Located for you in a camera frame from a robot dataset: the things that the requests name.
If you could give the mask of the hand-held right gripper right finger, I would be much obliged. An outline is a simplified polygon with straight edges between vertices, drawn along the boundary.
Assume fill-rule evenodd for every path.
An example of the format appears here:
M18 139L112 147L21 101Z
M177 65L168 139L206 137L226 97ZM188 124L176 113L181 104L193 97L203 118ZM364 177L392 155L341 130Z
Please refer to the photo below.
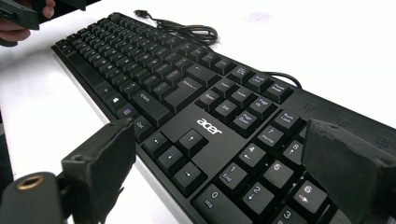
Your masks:
M302 163L349 218L396 218L396 158L329 122L308 121Z

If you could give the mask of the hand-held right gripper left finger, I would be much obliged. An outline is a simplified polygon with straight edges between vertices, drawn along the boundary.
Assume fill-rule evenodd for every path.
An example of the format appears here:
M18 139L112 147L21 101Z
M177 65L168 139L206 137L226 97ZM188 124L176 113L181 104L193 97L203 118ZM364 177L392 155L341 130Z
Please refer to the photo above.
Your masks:
M134 121L109 122L62 159L76 224L105 222L135 162Z

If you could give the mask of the black computer keyboard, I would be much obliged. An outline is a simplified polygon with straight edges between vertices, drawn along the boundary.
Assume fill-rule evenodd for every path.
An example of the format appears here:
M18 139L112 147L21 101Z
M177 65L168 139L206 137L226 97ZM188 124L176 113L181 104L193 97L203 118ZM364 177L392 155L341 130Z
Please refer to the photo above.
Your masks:
M195 224L331 224L345 215L304 168L307 123L396 156L396 129L176 35L113 13L54 51Z

